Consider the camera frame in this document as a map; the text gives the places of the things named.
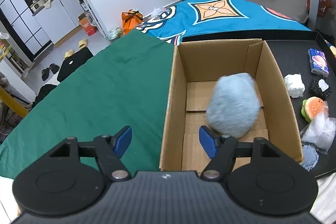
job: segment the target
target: cardboard box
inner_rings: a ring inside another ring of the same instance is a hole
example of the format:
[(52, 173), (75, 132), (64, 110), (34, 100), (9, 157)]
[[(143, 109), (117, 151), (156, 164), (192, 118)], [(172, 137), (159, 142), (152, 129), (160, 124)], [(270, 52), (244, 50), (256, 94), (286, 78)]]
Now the cardboard box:
[[(241, 141), (261, 136), (295, 161), (303, 160), (299, 129), (280, 69), (261, 39), (184, 42), (175, 46), (161, 148), (161, 170), (202, 172), (210, 159), (199, 142), (199, 127), (216, 81), (247, 72), (256, 82), (262, 108)], [(239, 158), (235, 168), (250, 162)]]
[(90, 21), (89, 19), (87, 18), (87, 16), (85, 15), (85, 13), (81, 14), (79, 17), (78, 17), (78, 22), (79, 24), (82, 26), (82, 28), (86, 31), (87, 35), (90, 36), (90, 35), (93, 35), (94, 33), (97, 32), (97, 29), (95, 26), (92, 26), (90, 24)]

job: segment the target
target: green tablecloth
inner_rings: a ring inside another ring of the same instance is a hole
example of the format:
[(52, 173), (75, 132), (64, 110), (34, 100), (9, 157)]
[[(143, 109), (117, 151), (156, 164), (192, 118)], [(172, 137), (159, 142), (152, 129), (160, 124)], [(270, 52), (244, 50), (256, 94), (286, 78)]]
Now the green tablecloth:
[[(0, 176), (15, 178), (68, 136), (91, 141), (133, 130), (122, 162), (158, 170), (173, 45), (138, 30), (113, 42), (41, 101), (0, 145)], [(96, 167), (93, 159), (81, 161)]]

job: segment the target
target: orange bag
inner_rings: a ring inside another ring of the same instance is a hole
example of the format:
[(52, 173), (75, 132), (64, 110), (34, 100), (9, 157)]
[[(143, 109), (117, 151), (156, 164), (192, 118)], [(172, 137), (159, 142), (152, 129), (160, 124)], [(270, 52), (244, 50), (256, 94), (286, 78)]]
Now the orange bag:
[(128, 34), (136, 25), (143, 21), (143, 15), (139, 11), (129, 10), (121, 13), (123, 21), (123, 30)]

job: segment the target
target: metal screw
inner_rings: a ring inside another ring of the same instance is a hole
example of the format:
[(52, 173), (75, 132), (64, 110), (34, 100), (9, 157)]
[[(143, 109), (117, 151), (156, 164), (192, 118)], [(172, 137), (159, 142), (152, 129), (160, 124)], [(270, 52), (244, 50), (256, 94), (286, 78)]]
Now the metal screw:
[(216, 170), (206, 170), (203, 175), (208, 179), (216, 179), (220, 176), (220, 173)]
[(112, 177), (115, 179), (125, 179), (128, 176), (128, 172), (125, 170), (116, 170), (112, 172)]

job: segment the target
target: blue patterned fabric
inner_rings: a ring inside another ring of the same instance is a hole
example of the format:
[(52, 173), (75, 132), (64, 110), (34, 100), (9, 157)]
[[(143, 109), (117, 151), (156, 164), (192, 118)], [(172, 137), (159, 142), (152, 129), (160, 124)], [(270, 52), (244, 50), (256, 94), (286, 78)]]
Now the blue patterned fabric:
[(136, 29), (175, 45), (183, 37), (216, 32), (310, 30), (283, 14), (246, 0), (185, 0)]

